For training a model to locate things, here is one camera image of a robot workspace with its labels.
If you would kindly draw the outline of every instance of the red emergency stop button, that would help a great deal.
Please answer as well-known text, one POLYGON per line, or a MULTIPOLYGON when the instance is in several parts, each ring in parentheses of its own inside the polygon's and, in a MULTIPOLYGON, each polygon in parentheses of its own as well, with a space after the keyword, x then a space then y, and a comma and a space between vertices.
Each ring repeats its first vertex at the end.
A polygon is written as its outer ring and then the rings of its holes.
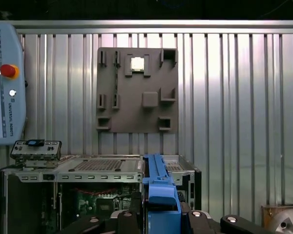
POLYGON ((15 65, 4 64, 0 67, 0 73, 4 77, 16 79, 19 76, 19 69, 15 65))

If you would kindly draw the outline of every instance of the gray fixture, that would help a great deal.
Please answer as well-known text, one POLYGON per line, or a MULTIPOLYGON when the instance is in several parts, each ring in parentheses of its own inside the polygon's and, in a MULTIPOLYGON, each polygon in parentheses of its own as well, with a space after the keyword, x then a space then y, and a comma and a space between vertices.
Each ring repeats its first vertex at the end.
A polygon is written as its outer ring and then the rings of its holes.
POLYGON ((178 131, 176 49, 99 48, 97 129, 178 131))

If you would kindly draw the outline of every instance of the blue plastic bracket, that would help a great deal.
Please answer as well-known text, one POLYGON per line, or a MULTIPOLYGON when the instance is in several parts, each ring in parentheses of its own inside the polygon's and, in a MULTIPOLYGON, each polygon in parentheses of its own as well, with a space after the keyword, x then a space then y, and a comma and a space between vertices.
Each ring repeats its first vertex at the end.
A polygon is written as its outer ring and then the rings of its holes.
POLYGON ((148 203, 162 207, 163 210, 148 211, 148 234, 180 234, 181 207, 173 177, 169 175, 163 156, 145 155, 148 162, 149 177, 143 178, 148 189, 148 203))

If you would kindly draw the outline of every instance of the perforated metal panel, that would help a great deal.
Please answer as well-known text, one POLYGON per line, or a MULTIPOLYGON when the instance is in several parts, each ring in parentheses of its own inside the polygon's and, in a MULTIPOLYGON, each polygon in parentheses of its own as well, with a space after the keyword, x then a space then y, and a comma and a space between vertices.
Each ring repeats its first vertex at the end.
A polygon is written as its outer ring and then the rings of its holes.
POLYGON ((182 171, 181 165, 176 162, 166 162, 167 170, 169 172, 179 172, 182 171))
POLYGON ((123 161, 112 159, 94 159, 84 161, 74 169, 78 171, 114 171, 120 169, 123 161))

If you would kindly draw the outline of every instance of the metal wall panel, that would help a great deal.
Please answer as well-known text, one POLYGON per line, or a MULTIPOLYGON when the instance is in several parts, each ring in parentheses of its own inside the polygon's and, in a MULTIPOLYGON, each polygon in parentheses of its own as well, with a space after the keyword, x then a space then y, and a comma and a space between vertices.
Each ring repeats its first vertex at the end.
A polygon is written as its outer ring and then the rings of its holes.
POLYGON ((261 205, 293 204, 293 21, 12 23, 25 48, 25 138, 61 140, 65 154, 185 155, 215 219, 260 223, 261 205), (100 46, 178 48, 178 135, 96 132, 100 46))

